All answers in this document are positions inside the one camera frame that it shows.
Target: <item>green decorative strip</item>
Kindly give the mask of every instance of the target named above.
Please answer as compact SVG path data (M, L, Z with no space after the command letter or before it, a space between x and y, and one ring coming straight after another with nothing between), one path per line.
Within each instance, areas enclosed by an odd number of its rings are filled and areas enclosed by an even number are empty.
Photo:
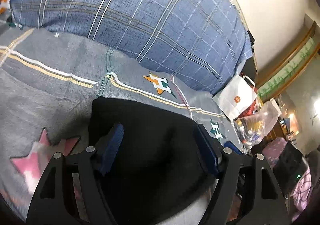
M312 51L315 49L316 44L312 38L310 38L300 51L278 71L270 80L263 84L258 89L258 96L264 100L270 94L273 94L280 89L290 78L302 67L304 62L310 57Z

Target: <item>white wall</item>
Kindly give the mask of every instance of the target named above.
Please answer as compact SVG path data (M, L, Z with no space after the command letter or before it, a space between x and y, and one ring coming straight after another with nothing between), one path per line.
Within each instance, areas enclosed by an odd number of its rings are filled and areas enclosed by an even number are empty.
M255 38L258 70L299 32L309 0L237 0Z
M306 15L316 21L318 26L320 25L320 7L316 0L309 0L309 8L306 11Z
M320 98L320 56L316 56L305 71L286 89L295 104L296 117L301 129L295 137L297 148L308 154L320 145L320 121L312 124L311 117L316 114L314 102Z

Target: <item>wooden shelf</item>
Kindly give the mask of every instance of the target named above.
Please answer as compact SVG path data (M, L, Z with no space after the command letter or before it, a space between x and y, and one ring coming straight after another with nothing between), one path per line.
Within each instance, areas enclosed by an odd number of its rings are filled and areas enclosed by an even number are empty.
M268 80L270 80L276 73L278 73L300 50L301 48L307 43L307 41L315 35L316 31L316 22L313 22L311 28L306 33L302 41L294 48L292 52L289 53L282 61L280 61L277 65L275 65L269 72L266 74L265 77L262 79L257 80L256 87L260 88L263 84L265 84Z
M309 65L309 63L314 58L314 56L316 56L316 54L319 52L319 50L320 50L320 43L318 43L318 45L316 46L316 48L314 49L314 51L312 52L310 57L306 60L304 65L282 87L280 87L277 91L275 91L275 92L271 93L270 95L268 95L266 97L266 99L263 99L263 102L266 102L266 101L270 100L273 97L279 96L284 90L286 90L287 87L290 86L291 83L294 82L294 80L296 78L298 78L300 76L300 74L302 74L304 72L306 67Z

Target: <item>bed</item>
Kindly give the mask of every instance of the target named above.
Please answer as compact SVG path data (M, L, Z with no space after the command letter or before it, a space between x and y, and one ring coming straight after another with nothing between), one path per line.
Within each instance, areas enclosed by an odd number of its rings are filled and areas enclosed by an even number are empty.
M10 4L13 23L0 26L0 193L22 220L52 153L87 146L92 101L100 96L185 115L243 150L212 101L252 56L230 0ZM200 220L208 195L178 219Z

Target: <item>star pattern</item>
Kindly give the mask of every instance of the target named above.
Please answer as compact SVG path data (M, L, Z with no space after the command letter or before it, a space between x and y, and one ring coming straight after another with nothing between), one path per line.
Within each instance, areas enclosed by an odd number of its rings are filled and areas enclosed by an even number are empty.
M36 190L41 175L55 152L62 152L67 156L80 138L74 137L68 140L61 139L57 145L51 145L48 139L47 129L41 132L39 142L33 142L31 151L25 157L13 157L12 163L25 178L29 193Z
M149 80L153 84L153 87L157 89L157 92L159 95L161 95L164 91L167 91L170 94L172 94L174 97L176 97L172 93L166 78L160 78L157 75L154 75L152 73L150 73L149 76L143 76L143 77Z

